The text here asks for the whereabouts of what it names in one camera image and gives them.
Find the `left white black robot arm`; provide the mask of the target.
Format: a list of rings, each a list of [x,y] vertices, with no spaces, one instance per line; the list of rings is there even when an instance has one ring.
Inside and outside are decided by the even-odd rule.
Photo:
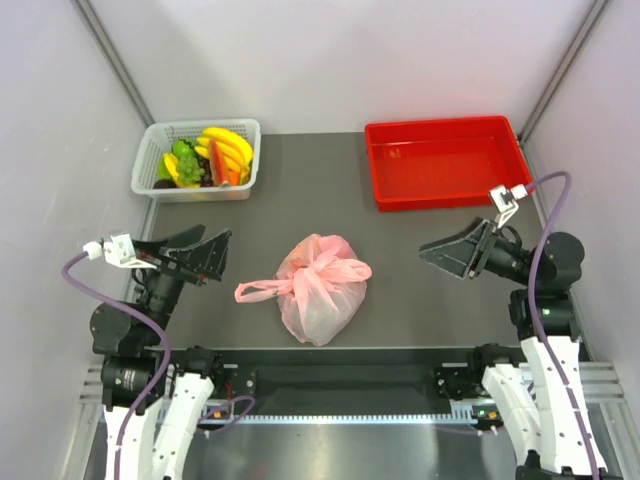
[[[92,350],[103,358],[108,479],[181,478],[201,410],[226,387],[220,357],[200,347],[188,349],[176,365],[176,391],[165,422],[156,425],[172,356],[166,327],[183,287],[218,281],[226,268],[231,230],[210,238],[204,232],[196,225],[155,241],[121,234],[83,248],[89,259],[102,257],[130,270],[137,285],[137,296],[128,303],[84,290],[101,302],[90,330]]]

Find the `pink plastic bag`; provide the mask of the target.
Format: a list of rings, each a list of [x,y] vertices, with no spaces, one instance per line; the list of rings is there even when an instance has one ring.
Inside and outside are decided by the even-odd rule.
[[[241,283],[238,303],[274,299],[281,321],[300,343],[328,344],[364,301],[371,267],[339,235],[311,234],[284,258],[274,277]]]

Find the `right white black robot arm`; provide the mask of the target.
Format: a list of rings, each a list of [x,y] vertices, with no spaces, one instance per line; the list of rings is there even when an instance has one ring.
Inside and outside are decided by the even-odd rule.
[[[527,250],[514,228],[477,218],[421,246],[418,256],[459,279],[490,272],[520,286],[509,301],[519,349],[488,343],[471,350],[466,367],[436,368],[439,396],[493,400],[498,417],[478,415],[478,430],[506,430],[518,479],[613,478],[592,433],[580,376],[570,289],[582,276],[582,243],[545,230]]]

